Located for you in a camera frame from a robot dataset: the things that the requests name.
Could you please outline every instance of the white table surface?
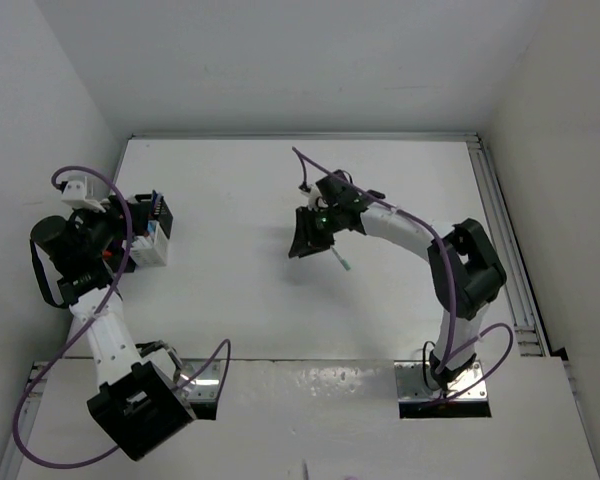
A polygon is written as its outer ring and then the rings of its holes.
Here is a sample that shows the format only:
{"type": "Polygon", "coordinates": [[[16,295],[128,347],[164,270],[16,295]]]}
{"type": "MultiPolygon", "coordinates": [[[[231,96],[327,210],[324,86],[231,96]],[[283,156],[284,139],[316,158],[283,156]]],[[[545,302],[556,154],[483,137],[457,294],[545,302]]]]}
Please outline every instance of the white table surface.
{"type": "MultiPolygon", "coordinates": [[[[192,358],[230,337],[244,359],[413,359],[438,338],[429,266],[409,252],[341,232],[350,272],[330,252],[287,258],[306,202],[292,146],[424,219],[486,228],[463,142],[131,140],[117,185],[127,196],[162,191],[175,218],[167,267],[121,282],[136,342],[162,339],[192,358]]],[[[321,175],[309,168],[309,178],[321,175]]],[[[513,323],[504,292],[484,325],[498,321],[513,323]]],[[[496,358],[505,345],[498,333],[477,349],[496,358]]],[[[89,356],[86,341],[70,355],[89,356]]]]}
{"type": "MultiPolygon", "coordinates": [[[[93,362],[50,375],[29,447],[71,462],[111,440],[85,402],[93,362]]],[[[118,452],[80,470],[25,460],[18,480],[596,479],[562,363],[512,357],[489,381],[492,418],[400,420],[391,362],[235,362],[218,420],[197,421],[140,462],[118,452]]]]}

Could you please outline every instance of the metal mounting plate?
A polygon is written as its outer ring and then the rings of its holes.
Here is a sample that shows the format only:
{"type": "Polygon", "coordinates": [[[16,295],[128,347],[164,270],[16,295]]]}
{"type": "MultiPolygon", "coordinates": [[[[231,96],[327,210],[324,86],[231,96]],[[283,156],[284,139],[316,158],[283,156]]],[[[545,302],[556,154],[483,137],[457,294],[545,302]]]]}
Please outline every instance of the metal mounting plate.
{"type": "MultiPolygon", "coordinates": [[[[185,360],[180,373],[181,381],[188,379],[191,375],[197,372],[204,361],[202,360],[185,360]]],[[[189,403],[213,403],[218,395],[218,387],[220,386],[220,377],[222,371],[220,369],[222,362],[214,361],[209,367],[202,372],[195,380],[182,389],[183,395],[189,403]]]]}
{"type": "MultiPolygon", "coordinates": [[[[401,417],[411,417],[411,415],[406,414],[407,411],[414,411],[414,407],[418,407],[424,403],[430,402],[432,400],[437,400],[440,397],[440,390],[431,391],[429,390],[423,381],[422,378],[422,362],[419,361],[406,361],[406,362],[395,362],[395,374],[396,374],[396,386],[398,389],[398,403],[400,405],[401,417]]],[[[469,387],[477,380],[482,378],[482,365],[480,362],[474,362],[471,368],[465,370],[456,380],[449,384],[449,390],[446,392],[446,395],[452,395],[455,392],[460,390],[464,390],[469,387]]],[[[430,384],[435,385],[435,382],[432,380],[429,381],[430,384]]],[[[466,414],[467,409],[459,409],[458,412],[451,416],[489,416],[488,413],[488,393],[487,386],[484,381],[479,382],[475,387],[466,393],[460,395],[458,398],[455,398],[445,404],[447,407],[451,406],[462,406],[467,407],[472,404],[484,404],[485,414],[477,415],[475,413],[475,409],[471,409],[471,414],[466,414]]],[[[431,409],[432,417],[440,416],[439,412],[435,409],[431,409]]],[[[446,409],[445,414],[449,413],[449,408],[446,409]]],[[[423,415],[418,413],[417,417],[421,418],[423,415]]]]}

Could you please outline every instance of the white panel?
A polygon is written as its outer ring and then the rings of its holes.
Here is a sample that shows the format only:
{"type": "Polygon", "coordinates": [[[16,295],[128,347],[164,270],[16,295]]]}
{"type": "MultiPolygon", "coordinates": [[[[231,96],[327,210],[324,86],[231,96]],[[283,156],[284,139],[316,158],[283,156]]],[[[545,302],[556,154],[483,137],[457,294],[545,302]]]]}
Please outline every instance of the white panel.
{"type": "Polygon", "coordinates": [[[0,0],[0,455],[31,363],[71,319],[43,302],[27,245],[38,220],[68,213],[49,178],[72,163],[111,173],[120,147],[38,7],[0,0]]]}
{"type": "Polygon", "coordinates": [[[489,144],[553,348],[600,466],[600,0],[555,0],[489,144]]]}
{"type": "MultiPolygon", "coordinates": [[[[70,462],[111,445],[83,402],[93,364],[52,370],[29,446],[70,462]]],[[[512,358],[488,382],[492,418],[400,420],[389,362],[235,362],[218,420],[189,425],[138,463],[116,453],[18,480],[590,480],[596,471],[559,359],[512,358]]]]}
{"type": "MultiPolygon", "coordinates": [[[[486,225],[462,142],[133,140],[118,186],[162,191],[175,219],[167,267],[123,277],[136,342],[162,339],[184,357],[230,337],[237,358],[412,359],[438,338],[431,272],[410,252],[341,232],[350,272],[330,252],[287,258],[306,204],[292,145],[425,219],[486,225]]],[[[504,294],[484,326],[497,321],[512,323],[504,294]]],[[[505,345],[497,333],[478,352],[499,357],[505,345]]],[[[86,343],[72,354],[89,355],[86,343]]]]}
{"type": "Polygon", "coordinates": [[[38,0],[124,133],[476,130],[544,0],[38,0]]]}

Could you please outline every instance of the robotic arm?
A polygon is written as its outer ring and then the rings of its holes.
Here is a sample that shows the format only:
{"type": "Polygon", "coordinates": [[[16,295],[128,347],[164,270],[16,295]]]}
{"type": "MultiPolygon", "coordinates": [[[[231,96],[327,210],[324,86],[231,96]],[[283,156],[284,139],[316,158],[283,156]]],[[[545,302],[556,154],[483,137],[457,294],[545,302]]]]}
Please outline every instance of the robotic arm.
{"type": "MultiPolygon", "coordinates": [[[[124,251],[125,220],[120,199],[89,198],[86,177],[62,185],[62,200],[73,207],[69,219],[46,217],[31,230],[36,278],[47,303],[69,308],[85,325],[104,300],[124,251]],[[62,275],[63,302],[56,303],[36,246],[49,255],[62,275]]],[[[173,217],[161,195],[138,195],[126,201],[135,236],[125,271],[136,264],[165,261],[173,217]]],[[[114,292],[86,335],[96,364],[99,393],[87,402],[91,416],[133,460],[191,423],[196,415],[178,391],[182,362],[163,342],[135,345],[126,325],[122,299],[114,292]]]]}
{"type": "MultiPolygon", "coordinates": [[[[489,303],[496,299],[506,282],[506,274],[487,234],[479,222],[467,219],[452,225],[433,223],[442,237],[449,256],[456,290],[457,321],[453,339],[448,338],[450,305],[447,276],[440,248],[433,236],[420,225],[397,215],[394,210],[360,194],[347,180],[345,172],[336,170],[315,186],[300,189],[309,198],[308,206],[296,209],[296,232],[289,257],[305,257],[329,250],[334,234],[351,230],[383,238],[401,246],[431,267],[436,296],[443,306],[442,325],[429,363],[431,375],[443,389],[456,379],[475,359],[473,345],[454,355],[440,370],[447,343],[456,347],[477,335],[489,303]]],[[[371,197],[384,199],[382,193],[369,190],[371,197]]]]}

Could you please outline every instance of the cable clip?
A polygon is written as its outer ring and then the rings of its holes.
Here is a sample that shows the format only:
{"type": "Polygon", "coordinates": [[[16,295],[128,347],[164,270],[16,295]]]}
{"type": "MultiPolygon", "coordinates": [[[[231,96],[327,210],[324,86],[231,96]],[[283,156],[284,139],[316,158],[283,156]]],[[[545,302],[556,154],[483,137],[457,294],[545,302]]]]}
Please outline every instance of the cable clip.
{"type": "Polygon", "coordinates": [[[391,221],[393,220],[393,216],[398,213],[398,210],[402,210],[399,205],[392,205],[391,208],[389,208],[389,214],[383,216],[384,221],[387,223],[391,223],[391,221]]]}

